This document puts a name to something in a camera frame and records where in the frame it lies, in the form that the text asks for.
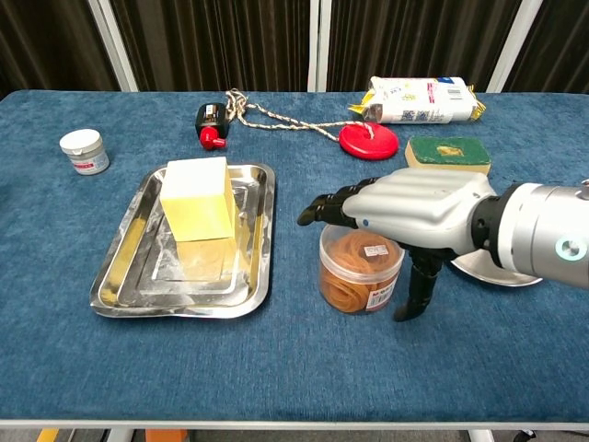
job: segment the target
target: red plastic lid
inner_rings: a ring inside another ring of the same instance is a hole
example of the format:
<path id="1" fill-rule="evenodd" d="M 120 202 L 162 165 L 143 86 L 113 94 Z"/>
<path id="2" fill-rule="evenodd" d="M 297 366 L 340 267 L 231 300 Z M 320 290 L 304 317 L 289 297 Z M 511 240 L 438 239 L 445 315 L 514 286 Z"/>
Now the red plastic lid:
<path id="1" fill-rule="evenodd" d="M 368 130 L 360 124 L 347 124 L 340 131 L 343 150 L 362 159 L 387 159 L 398 152 L 398 138 L 394 132 L 375 122 L 367 122 L 375 137 L 371 140 Z"/>
<path id="2" fill-rule="evenodd" d="M 213 126 L 205 126 L 201 129 L 201 144 L 206 150 L 212 150 L 225 147 L 225 140 L 219 138 L 219 132 Z"/>

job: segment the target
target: white jar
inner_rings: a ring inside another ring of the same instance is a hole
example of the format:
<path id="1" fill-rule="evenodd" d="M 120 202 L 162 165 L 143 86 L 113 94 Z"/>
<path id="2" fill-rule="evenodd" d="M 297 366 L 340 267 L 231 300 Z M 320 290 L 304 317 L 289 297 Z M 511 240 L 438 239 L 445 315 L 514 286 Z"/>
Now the white jar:
<path id="1" fill-rule="evenodd" d="M 95 175 L 110 164 L 102 137 L 94 129 L 70 132 L 59 140 L 59 146 L 80 175 Z"/>

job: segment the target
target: green sponge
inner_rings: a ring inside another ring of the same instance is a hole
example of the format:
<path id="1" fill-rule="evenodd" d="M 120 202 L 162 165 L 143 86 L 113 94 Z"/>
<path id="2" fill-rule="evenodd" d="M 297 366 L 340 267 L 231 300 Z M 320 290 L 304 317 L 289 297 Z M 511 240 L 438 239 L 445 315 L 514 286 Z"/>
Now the green sponge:
<path id="1" fill-rule="evenodd" d="M 405 149 L 410 168 L 468 170 L 486 175 L 491 158 L 485 146 L 467 136 L 412 136 Z"/>

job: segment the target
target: blue tablecloth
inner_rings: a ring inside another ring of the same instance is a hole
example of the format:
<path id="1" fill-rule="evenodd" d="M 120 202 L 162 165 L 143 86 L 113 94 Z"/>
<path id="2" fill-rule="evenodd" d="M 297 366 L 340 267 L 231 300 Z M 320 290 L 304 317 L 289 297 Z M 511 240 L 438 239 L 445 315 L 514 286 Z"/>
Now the blue tablecloth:
<path id="1" fill-rule="evenodd" d="M 252 93 L 311 122 L 350 118 L 362 94 Z M 576 185 L 589 176 L 589 98 L 480 96 L 479 122 L 397 126 L 472 135 L 497 192 L 513 181 Z M 589 294 L 545 281 L 483 285 L 448 268 L 416 320 L 348 316 L 318 292 L 321 225 L 296 217 L 316 195 L 403 167 L 364 162 L 314 133 L 232 123 L 233 163 L 276 172 L 271 292 L 235 320 L 112 320 L 88 293 L 142 177 L 211 155 L 195 111 L 223 93 L 21 91 L 0 102 L 0 419 L 589 422 Z M 248 118 L 262 118 L 251 112 Z M 98 129 L 111 165 L 75 173 L 60 137 Z"/>

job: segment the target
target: silver plate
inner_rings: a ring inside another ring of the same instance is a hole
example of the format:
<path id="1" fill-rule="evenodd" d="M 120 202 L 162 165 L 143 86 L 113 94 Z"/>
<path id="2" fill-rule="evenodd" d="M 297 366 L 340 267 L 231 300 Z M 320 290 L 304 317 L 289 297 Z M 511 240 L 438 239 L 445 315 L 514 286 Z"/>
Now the silver plate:
<path id="1" fill-rule="evenodd" d="M 522 287 L 542 281 L 542 278 L 527 274 L 513 273 L 497 267 L 491 254 L 486 250 L 477 250 L 462 255 L 452 261 L 456 268 L 485 283 L 506 287 Z"/>
<path id="2" fill-rule="evenodd" d="M 209 243 L 202 254 L 207 262 L 190 264 L 198 275 L 179 259 L 159 202 L 165 174 L 162 167 L 145 176 L 129 204 L 92 285 L 90 306 L 115 318 L 235 318 L 250 313 L 268 293 L 274 172 L 261 164 L 229 166 L 239 209 L 236 245 Z M 211 265 L 209 257 L 218 250 L 229 251 L 219 252 Z"/>

